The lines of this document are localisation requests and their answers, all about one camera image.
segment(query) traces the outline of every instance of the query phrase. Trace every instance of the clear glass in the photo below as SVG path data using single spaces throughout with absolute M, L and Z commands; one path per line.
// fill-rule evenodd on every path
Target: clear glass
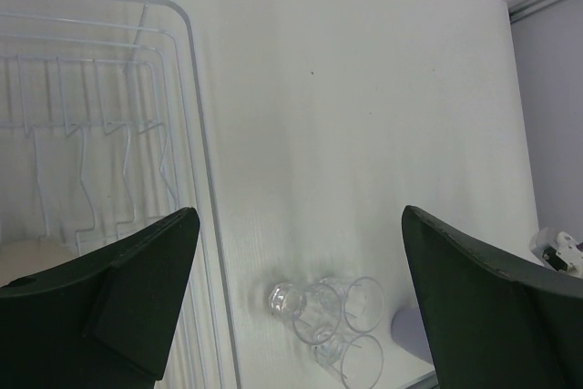
M 309 345 L 330 340 L 342 319 L 342 300 L 323 283 L 276 285 L 268 298 L 271 314 Z
M 383 373 L 383 348 L 370 334 L 355 336 L 333 333 L 326 343 L 313 346 L 312 354 L 346 389 L 372 389 Z
M 327 277 L 322 283 L 331 286 L 341 297 L 343 320 L 356 333 L 374 330 L 384 317 L 384 290 L 371 277 Z

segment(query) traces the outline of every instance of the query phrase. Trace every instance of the black object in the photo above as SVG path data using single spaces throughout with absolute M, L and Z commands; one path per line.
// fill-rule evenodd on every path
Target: black object
M 583 388 L 580 279 L 415 207 L 403 237 L 442 389 Z
M 199 234 L 194 209 L 0 289 L 3 389 L 150 389 Z

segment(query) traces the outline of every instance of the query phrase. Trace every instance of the wire dish drainer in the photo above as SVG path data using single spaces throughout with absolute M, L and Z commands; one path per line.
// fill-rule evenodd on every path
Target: wire dish drainer
M 83 255 L 195 205 L 159 387 L 239 387 L 194 55 L 168 0 L 0 0 L 0 242 Z

